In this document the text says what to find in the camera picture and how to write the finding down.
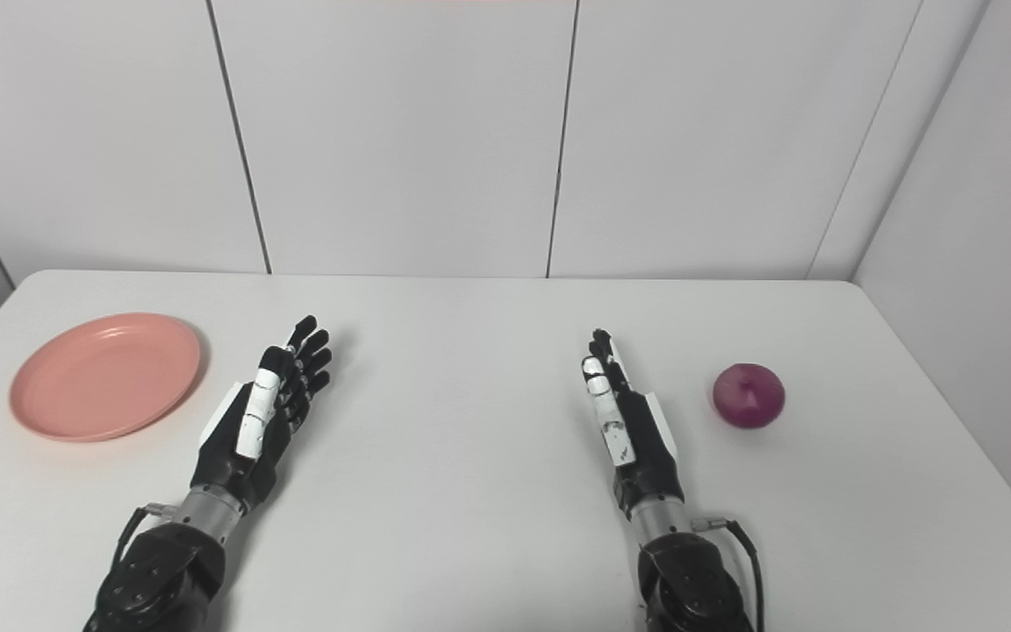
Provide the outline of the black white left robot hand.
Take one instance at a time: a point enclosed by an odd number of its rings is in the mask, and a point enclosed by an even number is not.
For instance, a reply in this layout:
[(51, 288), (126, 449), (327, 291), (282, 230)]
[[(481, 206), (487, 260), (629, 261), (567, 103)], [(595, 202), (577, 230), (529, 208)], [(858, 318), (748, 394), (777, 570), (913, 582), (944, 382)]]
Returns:
[(330, 335), (309, 313), (282, 347), (265, 348), (252, 380), (222, 400), (201, 441), (191, 489), (224, 493), (241, 515), (276, 488), (277, 465), (329, 385)]

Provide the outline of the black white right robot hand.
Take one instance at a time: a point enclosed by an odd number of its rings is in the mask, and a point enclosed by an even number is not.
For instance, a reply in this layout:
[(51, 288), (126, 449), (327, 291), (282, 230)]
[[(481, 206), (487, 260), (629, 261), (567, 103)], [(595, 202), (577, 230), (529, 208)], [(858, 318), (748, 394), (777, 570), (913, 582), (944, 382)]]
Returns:
[(685, 500), (677, 455), (660, 405), (636, 391), (622, 367), (613, 337), (594, 329), (581, 362), (603, 443), (613, 461), (615, 505), (626, 519), (643, 501)]

